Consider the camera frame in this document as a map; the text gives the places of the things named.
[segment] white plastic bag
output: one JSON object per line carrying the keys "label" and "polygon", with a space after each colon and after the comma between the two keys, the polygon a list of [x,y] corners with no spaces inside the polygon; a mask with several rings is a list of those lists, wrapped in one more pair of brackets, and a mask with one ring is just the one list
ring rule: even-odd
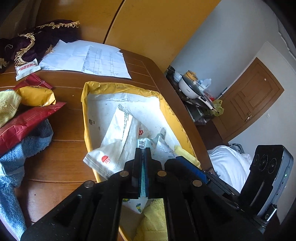
{"label": "white plastic bag", "polygon": [[164,141],[165,139],[165,129],[162,128],[160,133],[157,134],[155,138],[141,138],[138,139],[138,147],[146,148],[149,147],[151,151],[151,157],[154,160],[161,162],[163,169],[164,164],[168,159],[176,158],[175,152],[168,146]]}
{"label": "white plastic bag", "polygon": [[134,159],[139,134],[149,132],[127,109],[118,105],[101,147],[87,153],[83,161],[108,179]]}

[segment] wooden table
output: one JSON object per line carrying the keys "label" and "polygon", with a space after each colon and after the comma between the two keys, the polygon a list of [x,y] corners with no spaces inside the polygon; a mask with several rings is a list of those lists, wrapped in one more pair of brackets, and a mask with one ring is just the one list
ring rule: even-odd
{"label": "wooden table", "polygon": [[[25,177],[16,194],[27,225],[39,220],[84,181],[94,180],[91,168],[82,161],[87,150],[80,97],[87,81],[121,82],[160,92],[183,125],[202,168],[212,166],[185,106],[160,69],[149,58],[124,50],[122,53],[131,80],[71,71],[36,72],[54,86],[57,101],[67,104],[49,118],[54,131],[49,147],[25,162]],[[0,74],[0,91],[15,86],[15,76],[13,65]]]}

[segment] yellow plastic bag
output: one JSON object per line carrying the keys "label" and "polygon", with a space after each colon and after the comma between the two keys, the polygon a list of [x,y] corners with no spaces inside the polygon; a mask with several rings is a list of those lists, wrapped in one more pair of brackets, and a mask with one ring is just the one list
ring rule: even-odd
{"label": "yellow plastic bag", "polygon": [[[93,150],[91,137],[89,133],[89,118],[88,118],[88,103],[87,103],[87,95],[88,94],[115,94],[115,93],[129,93],[141,95],[143,97],[152,97],[155,96],[159,99],[160,102],[160,110],[165,117],[167,123],[170,128],[174,132],[176,138],[178,139],[181,147],[186,150],[188,153],[196,157],[192,145],[188,139],[188,136],[181,125],[180,121],[176,117],[175,113],[172,111],[168,103],[165,101],[163,96],[156,92],[145,90],[142,88],[135,87],[133,85],[122,84],[122,83],[99,83],[99,82],[86,82],[84,84],[84,88],[81,95],[82,109],[83,109],[83,121],[84,121],[84,141],[86,144],[87,151],[90,152]],[[101,182],[101,178],[98,173],[93,170],[94,175],[96,177],[97,182]],[[124,240],[131,240],[122,229],[119,227],[119,232]]]}
{"label": "yellow plastic bag", "polygon": [[40,86],[25,86],[16,91],[26,106],[48,106],[56,103],[52,90]]}
{"label": "yellow plastic bag", "polygon": [[214,110],[209,111],[212,116],[220,116],[223,114],[224,109],[221,106],[222,102],[223,101],[219,100],[219,99],[213,101],[213,105],[214,105],[214,108],[216,111],[214,111]]}

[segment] gold fringe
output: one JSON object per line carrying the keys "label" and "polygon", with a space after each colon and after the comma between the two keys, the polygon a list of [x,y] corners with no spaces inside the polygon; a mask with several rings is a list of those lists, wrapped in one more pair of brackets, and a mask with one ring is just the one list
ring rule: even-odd
{"label": "gold fringe", "polygon": [[55,29],[55,28],[59,28],[59,27],[77,27],[78,28],[78,25],[80,24],[79,21],[76,21],[76,22],[71,22],[71,23],[59,23],[59,24],[54,24],[54,22],[52,23],[47,23],[47,24],[44,24],[44,25],[40,25],[40,26],[37,26],[36,28],[44,28],[44,27],[52,27],[52,29]]}
{"label": "gold fringe", "polygon": [[49,48],[46,50],[46,52],[44,53],[44,56],[43,57],[45,57],[46,55],[48,55],[49,53],[53,53],[53,46],[52,45],[50,45],[49,46]]}
{"label": "gold fringe", "polygon": [[15,56],[15,66],[20,66],[23,64],[26,64],[28,62],[23,61],[22,60],[22,56],[27,53],[27,51],[33,47],[33,45],[35,44],[35,37],[33,35],[33,33],[27,33],[27,34],[21,34],[19,35],[20,37],[27,37],[31,39],[31,43],[28,45],[28,47],[24,48],[24,49],[20,49],[20,51],[17,52],[16,56]]}
{"label": "gold fringe", "polygon": [[3,67],[7,67],[9,62],[6,62],[4,58],[0,58],[0,69]]}
{"label": "gold fringe", "polygon": [[10,49],[13,48],[13,46],[12,46],[11,44],[8,44],[8,45],[5,46],[4,51],[6,51],[6,47],[8,47],[8,48],[10,48]]}

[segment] metal screw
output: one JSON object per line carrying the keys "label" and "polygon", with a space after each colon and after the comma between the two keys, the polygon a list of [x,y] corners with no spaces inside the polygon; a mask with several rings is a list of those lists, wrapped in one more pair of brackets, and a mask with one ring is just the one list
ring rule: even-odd
{"label": "metal screw", "polygon": [[239,205],[236,202],[234,202],[234,204],[236,205],[236,208],[239,208]]}
{"label": "metal screw", "polygon": [[86,181],[86,182],[84,183],[84,186],[85,186],[86,188],[91,188],[93,185],[94,185],[94,182],[93,182],[93,181]]}
{"label": "metal screw", "polygon": [[202,185],[202,182],[200,180],[194,180],[192,182],[192,184],[195,186],[195,187],[200,187]]}
{"label": "metal screw", "polygon": [[166,171],[158,171],[157,175],[160,177],[165,177],[166,176]]}
{"label": "metal screw", "polygon": [[127,176],[129,175],[129,173],[128,173],[128,171],[121,171],[121,172],[119,173],[119,175],[120,175],[121,177],[127,177]]}

